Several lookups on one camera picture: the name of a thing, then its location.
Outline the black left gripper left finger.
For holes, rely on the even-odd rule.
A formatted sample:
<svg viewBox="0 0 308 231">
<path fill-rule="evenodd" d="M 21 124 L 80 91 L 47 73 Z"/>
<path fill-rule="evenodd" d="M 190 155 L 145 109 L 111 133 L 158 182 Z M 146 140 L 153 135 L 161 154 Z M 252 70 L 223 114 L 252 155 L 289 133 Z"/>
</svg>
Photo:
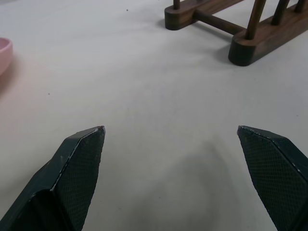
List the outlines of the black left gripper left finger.
<svg viewBox="0 0 308 231">
<path fill-rule="evenodd" d="M 67 137 L 0 220 L 0 231 L 82 231 L 104 138 L 103 126 Z"/>
</svg>

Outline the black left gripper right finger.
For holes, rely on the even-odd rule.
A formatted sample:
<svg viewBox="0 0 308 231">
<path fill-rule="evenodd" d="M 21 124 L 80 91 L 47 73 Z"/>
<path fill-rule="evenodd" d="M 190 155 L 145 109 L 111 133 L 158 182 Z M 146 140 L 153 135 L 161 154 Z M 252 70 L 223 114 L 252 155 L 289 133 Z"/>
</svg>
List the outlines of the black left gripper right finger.
<svg viewBox="0 0 308 231">
<path fill-rule="evenodd" d="M 286 137 L 239 126 L 257 194 L 277 231 L 308 231 L 308 158 Z"/>
</svg>

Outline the dark wooden dish rack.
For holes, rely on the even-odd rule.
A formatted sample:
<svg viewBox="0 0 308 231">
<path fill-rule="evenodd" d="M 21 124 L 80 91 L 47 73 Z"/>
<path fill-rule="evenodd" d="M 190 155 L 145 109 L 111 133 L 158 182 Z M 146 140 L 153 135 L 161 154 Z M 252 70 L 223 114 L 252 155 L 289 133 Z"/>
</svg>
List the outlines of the dark wooden dish rack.
<svg viewBox="0 0 308 231">
<path fill-rule="evenodd" d="M 165 28 L 180 30 L 197 21 L 231 34 L 231 63 L 248 66 L 308 30 L 308 0 L 279 0 L 273 16 L 261 21 L 267 0 L 255 0 L 246 28 L 215 16 L 243 0 L 173 0 L 164 10 Z"/>
</svg>

